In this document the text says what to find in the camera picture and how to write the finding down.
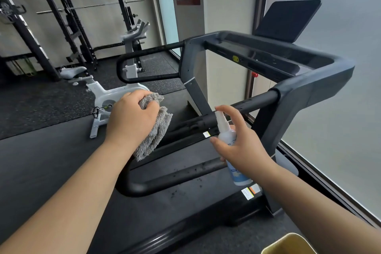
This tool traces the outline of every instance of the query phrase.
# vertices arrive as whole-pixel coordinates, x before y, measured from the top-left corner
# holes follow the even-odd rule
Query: white exercise bike
[[[144,38],[148,30],[148,26],[149,23],[138,22],[138,25],[132,31],[129,31],[126,35],[122,36],[126,49],[132,51],[132,42],[137,39]],[[90,138],[93,139],[98,134],[98,128],[108,123],[113,104],[120,100],[124,94],[133,92],[137,89],[149,89],[140,83],[135,83],[127,84],[120,88],[105,90],[99,82],[94,80],[92,75],[86,77],[76,77],[78,74],[83,73],[86,70],[87,68],[84,66],[62,68],[60,71],[60,76],[63,79],[68,80],[69,83],[73,83],[75,86],[78,85],[78,82],[85,81],[87,86],[86,91],[92,92],[95,95],[94,108],[92,110],[94,121],[90,132]],[[126,73],[126,77],[128,79],[138,77],[139,69],[137,68],[134,60],[127,60],[127,65],[123,71]]]

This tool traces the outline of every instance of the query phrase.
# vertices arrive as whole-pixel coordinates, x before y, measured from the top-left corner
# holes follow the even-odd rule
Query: microfiber cloth
[[[150,102],[155,101],[160,104],[163,100],[164,97],[162,95],[154,92],[141,99],[139,106],[145,110]],[[173,116],[173,114],[167,113],[167,110],[168,109],[166,107],[160,107],[154,128],[145,140],[142,141],[134,153],[137,161],[143,160],[146,156],[148,156],[164,137]]]

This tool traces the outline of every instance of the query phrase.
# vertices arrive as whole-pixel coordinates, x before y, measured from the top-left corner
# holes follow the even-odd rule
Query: trash can
[[[267,246],[261,254],[317,254],[302,236],[288,233]]]

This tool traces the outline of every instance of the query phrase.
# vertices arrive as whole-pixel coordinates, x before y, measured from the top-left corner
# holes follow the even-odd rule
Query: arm
[[[104,143],[0,246],[0,254],[87,252],[120,171],[155,124],[159,104],[138,105],[149,93],[135,91],[114,105]]]
[[[233,146],[211,138],[216,150],[276,199],[319,253],[381,253],[380,231],[277,165],[238,110],[216,110],[231,117],[237,132]]]

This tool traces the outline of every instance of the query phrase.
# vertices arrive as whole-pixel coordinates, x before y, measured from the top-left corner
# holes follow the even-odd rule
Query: white spray bottle
[[[221,141],[228,144],[229,146],[232,146],[237,139],[236,131],[230,128],[230,125],[228,121],[226,120],[226,117],[224,116],[223,112],[216,111],[216,117],[217,117],[218,130],[220,132],[220,134],[218,135],[218,138]],[[231,163],[229,163],[228,161],[226,161],[226,163],[232,175],[234,184],[236,184],[237,186],[245,186],[253,182],[251,179],[249,179],[248,177],[243,175],[240,171],[238,171],[235,167],[233,167]]]

